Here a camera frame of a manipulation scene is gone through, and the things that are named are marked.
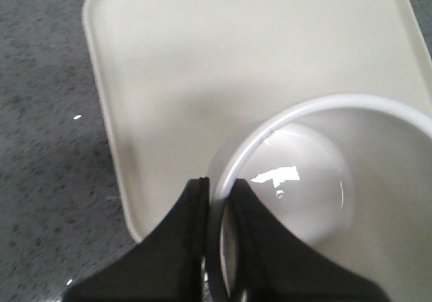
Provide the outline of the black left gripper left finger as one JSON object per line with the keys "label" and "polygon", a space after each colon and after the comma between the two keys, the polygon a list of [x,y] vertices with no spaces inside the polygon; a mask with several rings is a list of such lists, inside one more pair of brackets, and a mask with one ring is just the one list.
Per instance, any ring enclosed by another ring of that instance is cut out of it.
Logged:
{"label": "black left gripper left finger", "polygon": [[191,179],[158,226],[113,264],[74,284],[66,301],[201,301],[209,179]]}

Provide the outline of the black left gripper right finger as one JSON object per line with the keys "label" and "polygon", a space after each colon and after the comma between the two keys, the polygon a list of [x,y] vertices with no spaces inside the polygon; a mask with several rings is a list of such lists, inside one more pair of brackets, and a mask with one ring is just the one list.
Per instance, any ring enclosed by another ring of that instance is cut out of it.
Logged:
{"label": "black left gripper right finger", "polygon": [[247,181],[228,197],[234,217],[236,277],[231,301],[384,301],[382,289],[295,237]]}

